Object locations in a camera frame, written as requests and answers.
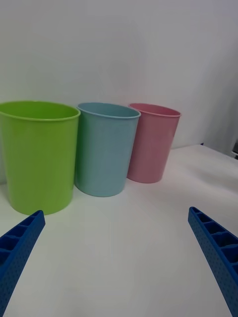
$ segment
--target bucket rim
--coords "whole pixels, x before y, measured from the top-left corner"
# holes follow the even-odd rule
[[[88,113],[91,115],[95,115],[95,116],[99,116],[99,117],[103,117],[103,118],[111,118],[111,119],[136,119],[136,118],[139,118],[141,116],[140,111],[138,111],[137,109],[133,109],[133,108],[130,108],[131,110],[134,110],[134,112],[135,112],[135,115],[133,115],[133,116],[115,116],[115,115],[101,114],[101,113],[96,113],[94,111],[88,111],[88,110],[81,108],[83,105],[90,105],[90,104],[99,104],[99,105],[108,105],[108,106],[111,105],[111,106],[118,106],[121,108],[129,108],[127,106],[111,104],[111,103],[91,102],[91,103],[81,103],[77,106],[77,109],[81,112],[85,112],[85,113]]]
[[[175,114],[162,114],[162,113],[156,113],[156,112],[152,112],[152,111],[140,110],[140,109],[134,108],[135,105],[147,105],[147,106],[159,107],[159,108],[163,108],[163,109],[166,109],[166,110],[171,110],[171,111],[173,111]],[[140,111],[141,113],[146,113],[146,114],[150,114],[150,115],[155,115],[155,116],[158,116],[158,117],[179,118],[179,117],[182,116],[181,112],[179,112],[179,111],[177,111],[177,110],[174,110],[174,109],[169,108],[169,107],[164,107],[164,106],[160,106],[160,105],[155,105],[155,104],[132,103],[132,104],[129,104],[128,107],[130,107],[130,108],[132,108],[132,109],[134,109],[134,110]]]
[[[73,120],[76,119],[77,117],[80,116],[81,111],[73,106],[68,106],[66,104],[62,104],[62,103],[54,103],[54,102],[50,102],[50,101],[43,101],[43,100],[15,100],[15,101],[9,101],[9,102],[5,102],[5,103],[0,103],[1,105],[7,105],[7,104],[14,104],[14,103],[44,103],[44,104],[51,104],[51,105],[59,105],[59,106],[64,106],[64,107],[68,107],[71,109],[76,110],[78,113],[76,115],[73,116],[69,116],[69,117],[64,117],[64,118],[32,118],[32,117],[24,117],[24,116],[19,116],[19,115],[14,115],[14,114],[9,114],[6,112],[1,111],[0,109],[0,114],[6,117],[10,117],[13,119],[17,119],[17,120],[25,120],[25,121],[41,121],[41,122],[55,122],[55,121],[67,121],[67,120]]]

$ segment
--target light blue plastic cup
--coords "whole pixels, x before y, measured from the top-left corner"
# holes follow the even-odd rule
[[[125,106],[85,103],[78,126],[75,185],[98,197],[119,194],[125,185],[140,112]]]

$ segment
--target lime green plastic cup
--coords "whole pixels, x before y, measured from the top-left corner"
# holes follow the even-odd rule
[[[8,196],[18,212],[50,214],[70,203],[79,115],[48,102],[0,104]]]

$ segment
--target white wall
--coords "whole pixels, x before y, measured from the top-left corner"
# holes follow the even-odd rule
[[[237,0],[1,0],[0,101],[161,104],[183,113],[174,146],[200,143],[237,74],[237,14]]]

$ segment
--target pink bucket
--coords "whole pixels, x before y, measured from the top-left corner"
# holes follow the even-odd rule
[[[148,104],[130,104],[141,112],[127,177],[139,183],[161,180],[181,113]]]

